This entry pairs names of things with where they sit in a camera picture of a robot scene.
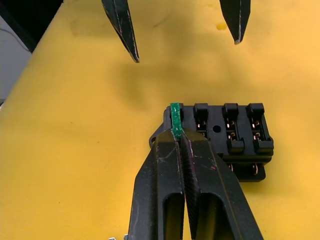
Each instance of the yellow mat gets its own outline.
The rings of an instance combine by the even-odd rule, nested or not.
[[[265,239],[318,240],[320,2],[253,0],[239,45],[218,0],[129,6],[141,63],[65,0],[2,108],[0,239],[121,240],[166,106],[262,102],[274,157],[243,191]]]

